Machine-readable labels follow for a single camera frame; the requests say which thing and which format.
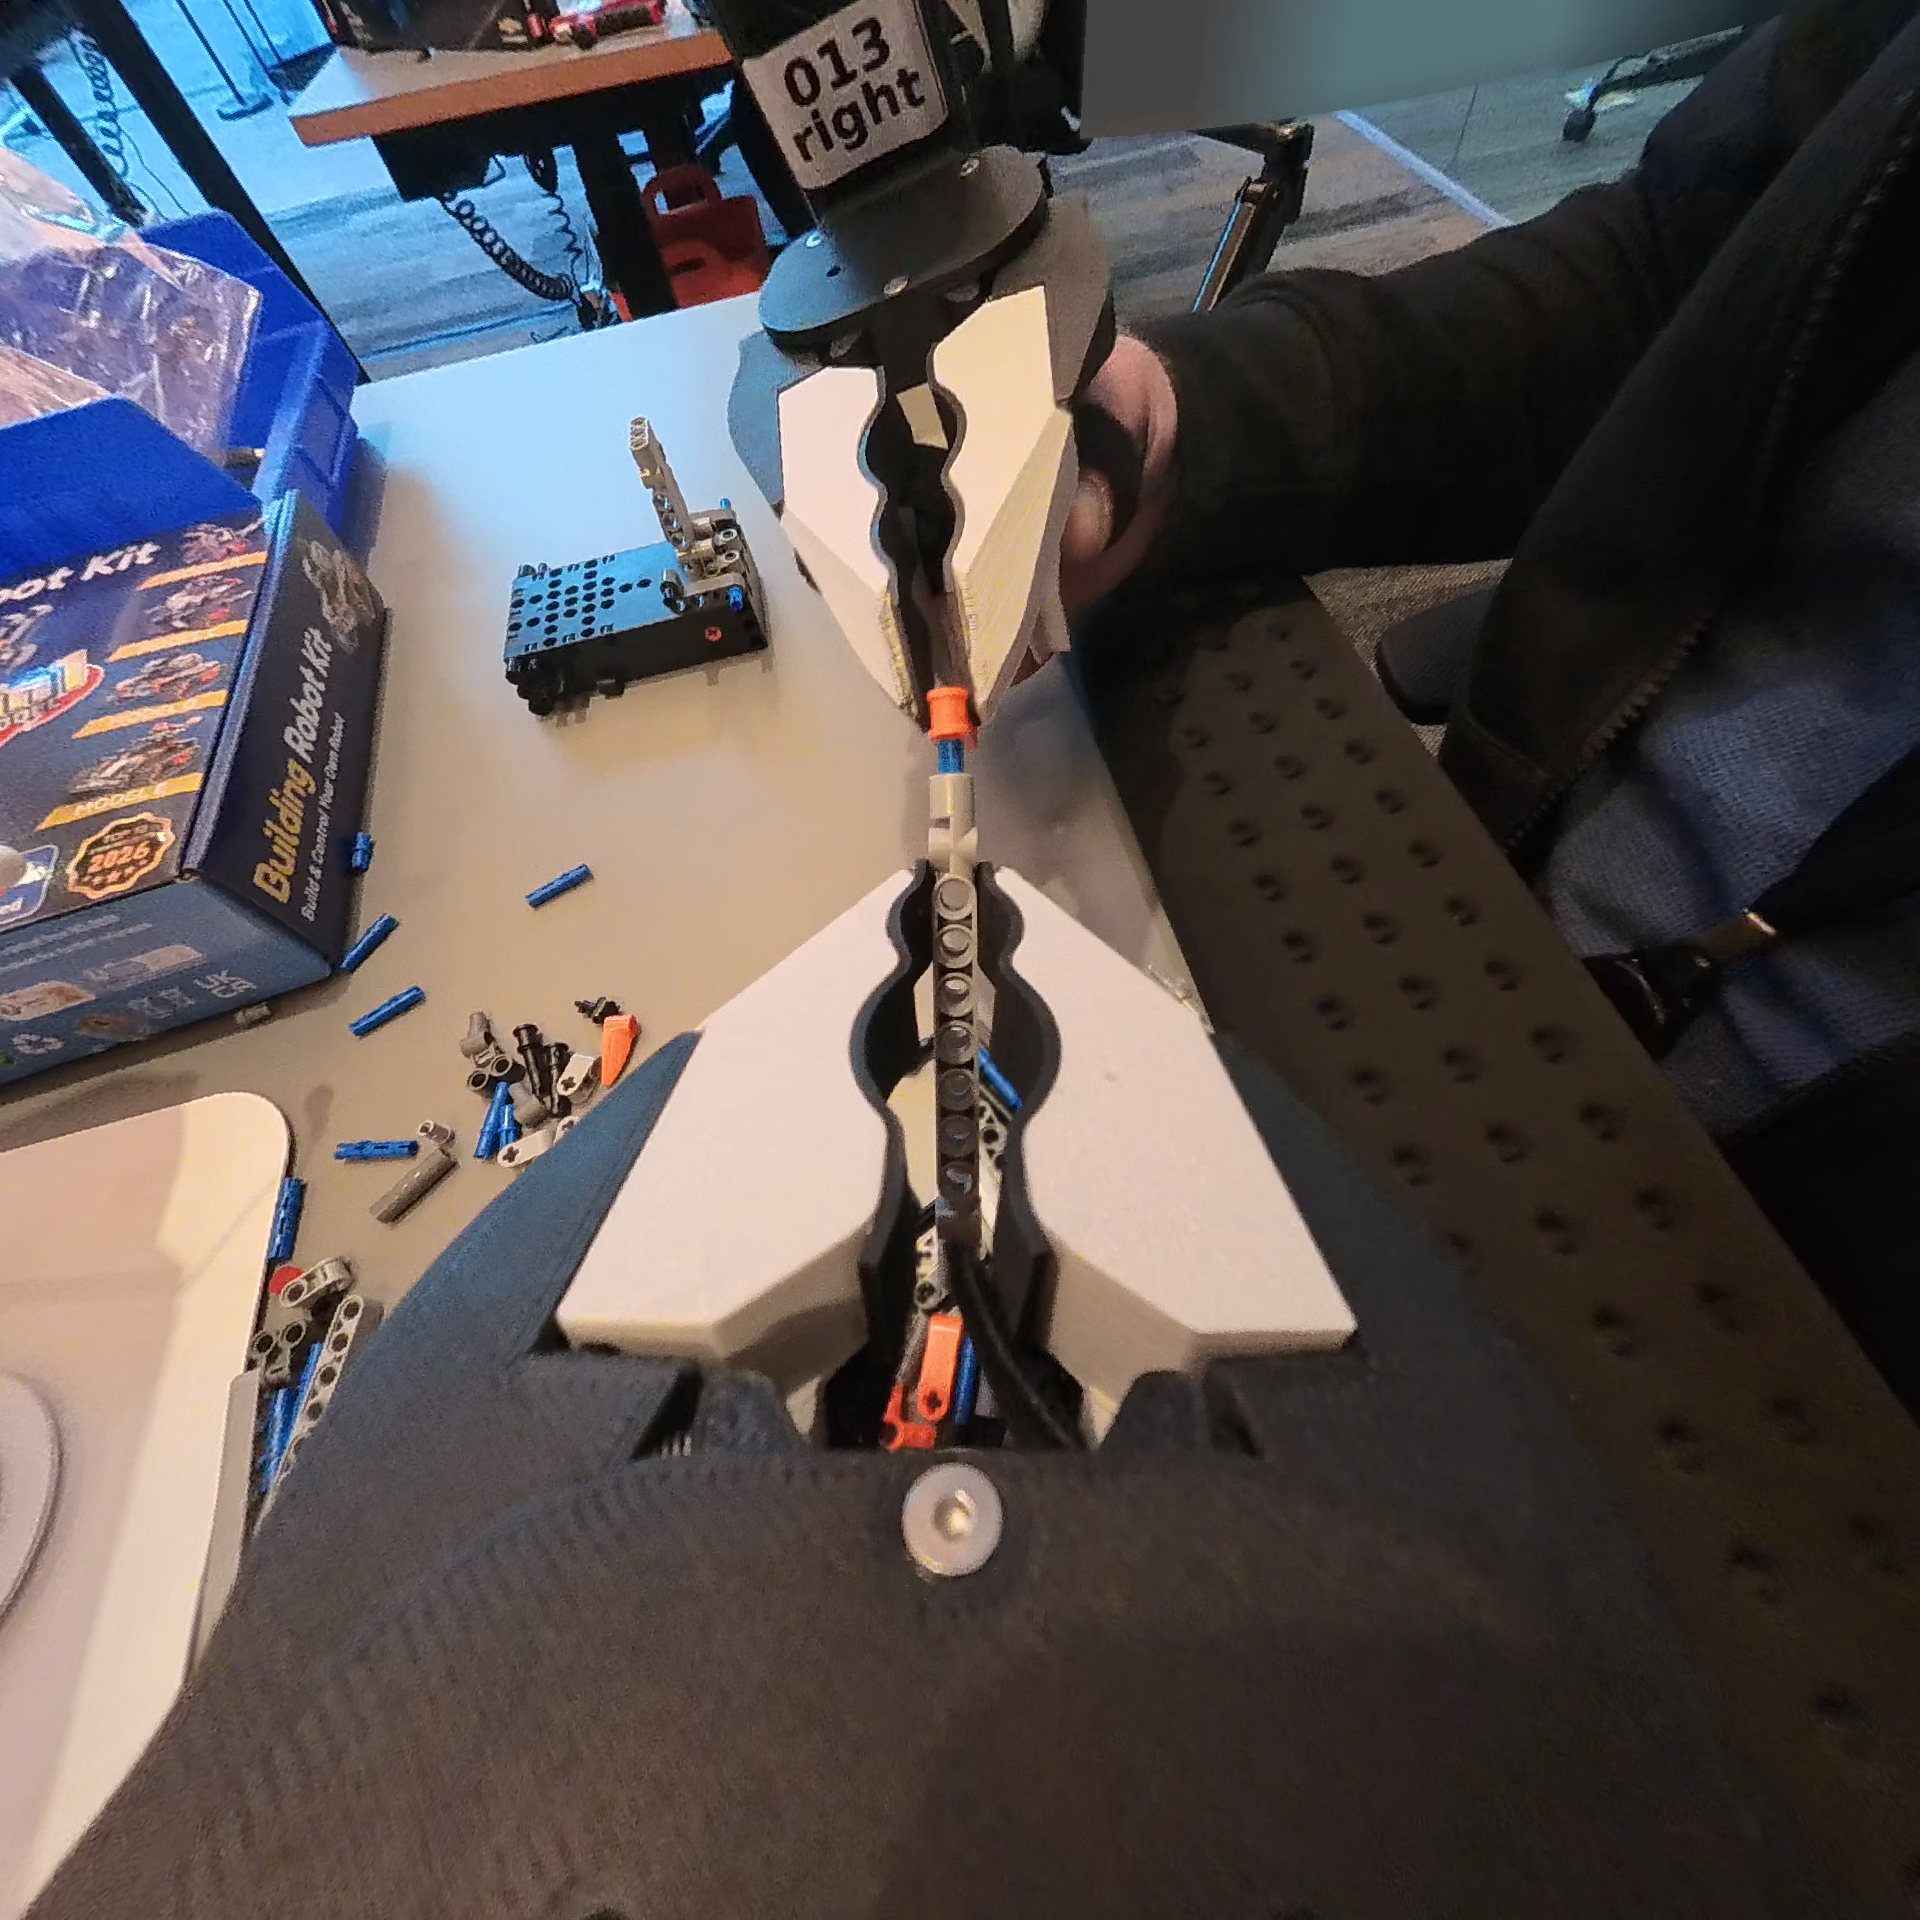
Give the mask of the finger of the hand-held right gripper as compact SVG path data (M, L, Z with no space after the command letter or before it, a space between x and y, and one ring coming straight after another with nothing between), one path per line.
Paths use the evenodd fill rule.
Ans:
M779 394L782 520L856 658L902 710L913 710L896 577L876 537L881 487L862 464L879 412L873 368L822 368Z
M1028 651L1066 643L1062 540L1076 459L1055 394L1044 291L986 302L937 343L928 370L956 412L947 587L977 721L987 722Z

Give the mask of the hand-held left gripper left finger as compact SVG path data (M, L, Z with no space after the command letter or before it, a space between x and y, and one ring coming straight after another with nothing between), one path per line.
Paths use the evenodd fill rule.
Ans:
M926 969L916 866L704 1022L560 1300L571 1350L819 1385L819 1439L882 1441L920 1231L888 1098L924 1063Z

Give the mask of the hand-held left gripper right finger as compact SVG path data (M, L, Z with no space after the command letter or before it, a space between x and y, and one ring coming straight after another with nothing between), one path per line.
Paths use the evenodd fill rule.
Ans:
M1026 1203L1052 1267L1028 1326L1105 1439L1144 1375L1343 1350L1355 1334L1199 1016L1011 870L1012 979L990 1057L1020 1092Z

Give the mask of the grey and black beam assembly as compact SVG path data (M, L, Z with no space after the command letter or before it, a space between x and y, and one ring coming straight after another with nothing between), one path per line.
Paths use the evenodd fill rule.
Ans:
M972 870L939 871L928 897L935 1072L935 1231L978 1248L980 1098L977 1033L977 886Z

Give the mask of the person's right forearm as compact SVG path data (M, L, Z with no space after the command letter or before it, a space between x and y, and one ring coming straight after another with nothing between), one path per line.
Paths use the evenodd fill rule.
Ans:
M1176 399L1147 579L1498 560L1720 246L1652 167L1395 273L1275 273L1151 334Z

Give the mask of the person's right hand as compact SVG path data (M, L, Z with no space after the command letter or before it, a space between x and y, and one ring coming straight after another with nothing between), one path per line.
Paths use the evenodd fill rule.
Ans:
M1123 331L1073 412L1076 491L1062 540L1071 612L1146 568L1178 480L1178 395L1151 343Z

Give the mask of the black perforated block assembly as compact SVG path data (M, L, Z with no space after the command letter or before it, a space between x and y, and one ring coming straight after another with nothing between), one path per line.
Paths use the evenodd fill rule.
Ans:
M632 455L664 540L516 572L503 670L536 715L768 646L761 577L732 505L686 504L646 416L632 420Z

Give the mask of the black perforated edge pad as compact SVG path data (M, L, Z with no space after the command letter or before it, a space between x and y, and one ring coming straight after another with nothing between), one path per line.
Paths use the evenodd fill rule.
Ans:
M1113 604L1075 654L1215 1026L1473 1264L1740 1743L1916 1915L1906 1409L1298 580Z

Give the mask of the wooden edged desk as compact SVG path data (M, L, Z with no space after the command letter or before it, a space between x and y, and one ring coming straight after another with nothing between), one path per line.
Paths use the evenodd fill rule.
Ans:
M683 10L662 28L602 40L591 51L536 54L362 54L339 48L294 102L294 128L307 150L385 138L575 102L630 86L723 74L730 48Z

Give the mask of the blue plastic bin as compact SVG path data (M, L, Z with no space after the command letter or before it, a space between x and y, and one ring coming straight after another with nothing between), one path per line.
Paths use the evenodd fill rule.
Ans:
M7 425L3 572L7 577L158 537L196 516L299 491L369 560L385 467L352 420L358 361L307 295L223 211L160 224L152 239L260 294L232 442L260 448L244 480L122 399Z

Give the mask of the white book stand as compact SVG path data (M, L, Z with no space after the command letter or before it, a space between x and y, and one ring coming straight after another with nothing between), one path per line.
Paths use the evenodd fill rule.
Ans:
M185 1678L288 1152L274 1105L227 1092L6 1154L6 1372L60 1447L22 1604L80 1634L107 1714L166 1714Z

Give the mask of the black steel column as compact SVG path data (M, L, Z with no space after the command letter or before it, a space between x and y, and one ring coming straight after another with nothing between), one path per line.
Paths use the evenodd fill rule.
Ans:
M294 72L279 60L312 31L270 32L267 4L84 2L76 17L199 198L228 212L294 286L322 297L286 252L235 161L286 159Z

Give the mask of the blue robot kit box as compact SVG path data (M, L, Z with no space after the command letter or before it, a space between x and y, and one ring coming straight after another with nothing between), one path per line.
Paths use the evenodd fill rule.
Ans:
M6 580L6 1083L339 968L387 631L298 494Z

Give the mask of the clear plastic bag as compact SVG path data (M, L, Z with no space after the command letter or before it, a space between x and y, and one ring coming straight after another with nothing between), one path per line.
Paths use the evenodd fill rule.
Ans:
M193 448L223 448L257 311L257 288L6 153L6 425L123 399Z

